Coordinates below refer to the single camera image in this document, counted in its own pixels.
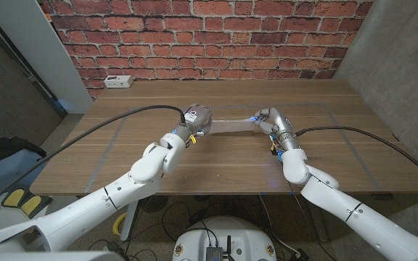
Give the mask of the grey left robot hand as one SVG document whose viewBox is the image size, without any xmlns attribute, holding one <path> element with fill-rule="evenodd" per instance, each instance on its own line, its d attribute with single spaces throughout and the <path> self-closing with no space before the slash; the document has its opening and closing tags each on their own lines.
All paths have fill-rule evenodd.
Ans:
<svg viewBox="0 0 418 261">
<path fill-rule="evenodd" d="M 192 104 L 184 113 L 184 123 L 176 127 L 175 134 L 186 141 L 192 134 L 201 131 L 211 121 L 211 110 L 201 104 Z"/>
</svg>

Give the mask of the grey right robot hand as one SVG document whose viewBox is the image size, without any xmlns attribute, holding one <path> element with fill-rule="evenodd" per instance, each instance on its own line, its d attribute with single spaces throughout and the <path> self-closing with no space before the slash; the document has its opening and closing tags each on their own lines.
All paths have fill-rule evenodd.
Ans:
<svg viewBox="0 0 418 261">
<path fill-rule="evenodd" d="M 251 118 L 260 130 L 268 135 L 273 134 L 283 150 L 299 149 L 300 146 L 294 137 L 290 121 L 276 108 L 262 109 Z"/>
</svg>

